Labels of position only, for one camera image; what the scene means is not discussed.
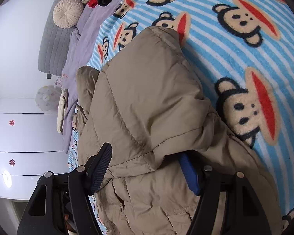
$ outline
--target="round cushion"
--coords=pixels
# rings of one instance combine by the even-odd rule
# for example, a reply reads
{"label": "round cushion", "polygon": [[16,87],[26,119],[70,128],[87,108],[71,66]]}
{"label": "round cushion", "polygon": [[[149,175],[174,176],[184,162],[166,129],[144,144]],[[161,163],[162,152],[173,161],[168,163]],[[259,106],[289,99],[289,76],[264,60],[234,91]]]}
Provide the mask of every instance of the round cushion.
{"label": "round cushion", "polygon": [[60,28],[70,28],[77,24],[83,9],[79,0],[61,0],[53,10],[53,21]]}

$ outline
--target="striped blanket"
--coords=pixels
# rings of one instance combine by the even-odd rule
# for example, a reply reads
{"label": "striped blanket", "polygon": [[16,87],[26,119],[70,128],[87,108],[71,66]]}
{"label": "striped blanket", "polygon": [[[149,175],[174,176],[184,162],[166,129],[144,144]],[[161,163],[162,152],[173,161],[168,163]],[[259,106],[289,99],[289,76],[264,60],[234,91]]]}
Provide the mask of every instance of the striped blanket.
{"label": "striped blanket", "polygon": [[175,29],[205,95],[294,212],[294,15],[284,0],[123,0],[100,27],[100,70],[148,26]]}

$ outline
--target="gray headboard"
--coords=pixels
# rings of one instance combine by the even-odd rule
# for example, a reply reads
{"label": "gray headboard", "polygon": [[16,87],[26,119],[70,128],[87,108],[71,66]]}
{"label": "gray headboard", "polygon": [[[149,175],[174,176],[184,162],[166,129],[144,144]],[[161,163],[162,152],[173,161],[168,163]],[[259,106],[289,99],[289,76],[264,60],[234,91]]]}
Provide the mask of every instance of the gray headboard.
{"label": "gray headboard", "polygon": [[75,26],[72,26],[63,29],[54,24],[52,13],[59,1],[54,0],[50,9],[38,56],[38,70],[56,76],[62,74],[69,50],[71,32],[75,28]]}

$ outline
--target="blanket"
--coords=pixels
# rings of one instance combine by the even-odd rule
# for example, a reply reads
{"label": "blanket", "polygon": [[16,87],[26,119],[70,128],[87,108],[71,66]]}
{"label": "blanket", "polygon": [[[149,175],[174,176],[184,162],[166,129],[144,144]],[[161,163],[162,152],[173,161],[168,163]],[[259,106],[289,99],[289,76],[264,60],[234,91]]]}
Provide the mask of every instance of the blanket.
{"label": "blanket", "polygon": [[204,95],[294,210],[294,15],[284,0],[123,0],[88,62],[100,70],[148,26],[179,33]]}
{"label": "blanket", "polygon": [[72,119],[77,103],[76,71],[87,64],[102,22],[113,14],[121,0],[112,0],[106,7],[91,8],[86,5],[76,29],[73,30],[65,66],[62,70],[62,87],[68,89],[68,107],[63,121],[63,151],[69,151],[72,134]]}

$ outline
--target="white fan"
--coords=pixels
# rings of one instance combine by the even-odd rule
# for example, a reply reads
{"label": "white fan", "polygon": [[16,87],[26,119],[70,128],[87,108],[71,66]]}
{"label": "white fan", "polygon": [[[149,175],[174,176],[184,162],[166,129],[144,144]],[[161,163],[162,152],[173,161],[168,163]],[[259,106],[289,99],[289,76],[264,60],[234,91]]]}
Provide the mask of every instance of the white fan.
{"label": "white fan", "polygon": [[42,111],[49,111],[57,109],[61,96],[61,88],[53,85],[44,86],[40,88],[36,94],[36,105]]}

